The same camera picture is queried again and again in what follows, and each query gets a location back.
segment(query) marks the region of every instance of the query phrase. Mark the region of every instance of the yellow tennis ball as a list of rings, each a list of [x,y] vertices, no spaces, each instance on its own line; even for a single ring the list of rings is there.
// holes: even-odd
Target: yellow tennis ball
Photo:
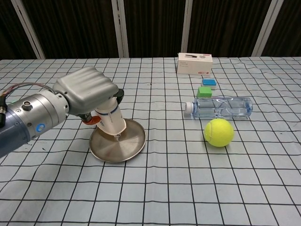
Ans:
[[[225,119],[212,119],[205,127],[205,139],[213,146],[224,147],[233,137],[234,129]]]

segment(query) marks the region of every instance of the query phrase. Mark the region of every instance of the plastic bottle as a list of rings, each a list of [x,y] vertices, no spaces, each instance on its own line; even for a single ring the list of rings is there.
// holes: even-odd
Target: plastic bottle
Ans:
[[[196,98],[185,105],[186,113],[201,119],[248,117],[252,110],[252,101],[248,97]]]

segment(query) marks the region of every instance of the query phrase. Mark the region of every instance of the curtain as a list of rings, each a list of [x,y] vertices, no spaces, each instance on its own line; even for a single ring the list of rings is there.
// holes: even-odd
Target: curtain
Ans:
[[[252,54],[270,0],[195,0],[188,52],[214,57]]]
[[[46,58],[118,57],[110,0],[23,0]]]
[[[175,57],[181,51],[185,0],[124,0],[130,57]]]
[[[10,0],[0,0],[0,60],[36,59]]]
[[[301,1],[285,0],[262,53],[270,57],[301,56]]]

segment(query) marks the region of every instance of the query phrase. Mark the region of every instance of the blue logo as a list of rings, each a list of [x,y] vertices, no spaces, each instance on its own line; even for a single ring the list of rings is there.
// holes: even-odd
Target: blue logo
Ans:
[[[36,131],[40,133],[44,128],[45,128],[45,125],[44,125],[44,124],[39,124],[39,125],[37,125],[37,127],[36,127]]]

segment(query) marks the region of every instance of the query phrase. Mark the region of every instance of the cardboard box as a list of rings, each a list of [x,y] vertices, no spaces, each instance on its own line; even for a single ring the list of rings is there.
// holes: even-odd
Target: cardboard box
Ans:
[[[179,74],[209,75],[212,68],[211,54],[179,53]]]

